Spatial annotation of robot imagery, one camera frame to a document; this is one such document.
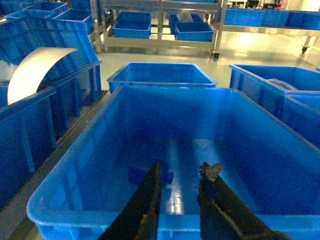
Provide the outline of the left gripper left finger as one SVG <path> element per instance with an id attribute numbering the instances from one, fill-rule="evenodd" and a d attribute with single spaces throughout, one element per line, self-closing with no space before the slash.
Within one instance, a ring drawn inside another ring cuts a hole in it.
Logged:
<path id="1" fill-rule="evenodd" d="M 162 198 L 160 163 L 148 170 L 121 213 L 100 240 L 156 240 Z"/>

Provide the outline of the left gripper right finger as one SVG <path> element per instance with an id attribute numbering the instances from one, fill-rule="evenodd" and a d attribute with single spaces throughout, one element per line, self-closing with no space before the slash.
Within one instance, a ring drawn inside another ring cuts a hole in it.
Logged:
<path id="1" fill-rule="evenodd" d="M 221 163 L 200 167 L 200 237 L 202 240 L 286 240 L 288 236 L 270 229 L 220 177 Z"/>

